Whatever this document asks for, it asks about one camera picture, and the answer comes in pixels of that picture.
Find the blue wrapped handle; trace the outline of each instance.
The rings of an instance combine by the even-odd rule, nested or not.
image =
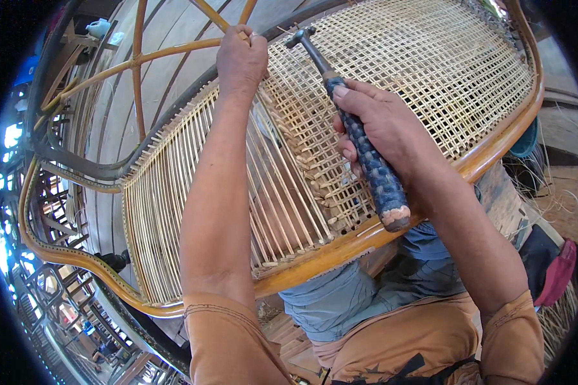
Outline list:
[[[334,87],[348,88],[345,81],[339,76],[324,80],[324,86],[332,101],[334,100],[332,94]],[[334,105],[340,114],[351,142],[357,150],[357,158],[362,166],[366,181],[368,181],[370,193],[375,201],[375,210],[381,223],[389,232],[397,232],[408,227],[411,211],[408,208],[407,196],[405,196],[398,176],[370,143],[360,118],[341,110],[335,103]]]

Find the hammer head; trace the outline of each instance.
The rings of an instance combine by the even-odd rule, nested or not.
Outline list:
[[[285,46],[288,49],[295,47],[295,45],[299,42],[302,42],[303,39],[308,39],[312,35],[315,35],[317,29],[313,26],[300,28],[298,31],[291,37],[291,39],[285,41]]]

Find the hammer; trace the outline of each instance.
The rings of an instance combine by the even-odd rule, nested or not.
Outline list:
[[[346,88],[347,84],[334,71],[319,50],[312,45],[309,38],[316,31],[316,28],[312,26],[300,28],[285,42],[285,46],[291,49],[298,43],[302,43],[319,73],[321,73],[325,90],[333,102],[332,91],[334,87],[341,86]],[[379,154],[379,151],[370,143],[360,118],[354,114],[342,111],[335,103],[334,106],[340,114],[351,142],[355,145],[357,158],[368,181],[370,193],[375,201],[375,210],[381,223],[389,232],[397,232],[408,227],[411,211],[408,208],[407,197],[398,176],[396,176],[388,162]]]

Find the woven cane seat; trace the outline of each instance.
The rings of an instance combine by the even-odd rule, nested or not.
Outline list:
[[[397,92],[450,162],[493,134],[535,82],[509,31],[464,3],[370,0],[312,24],[338,73]],[[247,132],[254,279],[376,216],[365,183],[335,150],[335,109],[306,51],[277,41],[269,57]],[[124,181],[127,245],[148,304],[181,300],[182,210],[217,97],[215,82],[204,87]]]

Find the orange t-shirt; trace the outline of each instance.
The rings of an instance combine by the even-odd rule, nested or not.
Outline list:
[[[196,385],[291,383],[278,358],[278,344],[261,332],[254,313],[222,296],[195,293],[184,298],[186,327],[193,354],[190,370]],[[431,376],[478,347],[466,294],[424,298],[364,321],[343,339],[315,343],[320,362],[332,367],[332,380],[386,381],[421,353],[425,365],[411,376]],[[481,362],[465,364],[447,384],[536,383],[544,371],[544,339],[526,291],[503,306],[484,327]]]

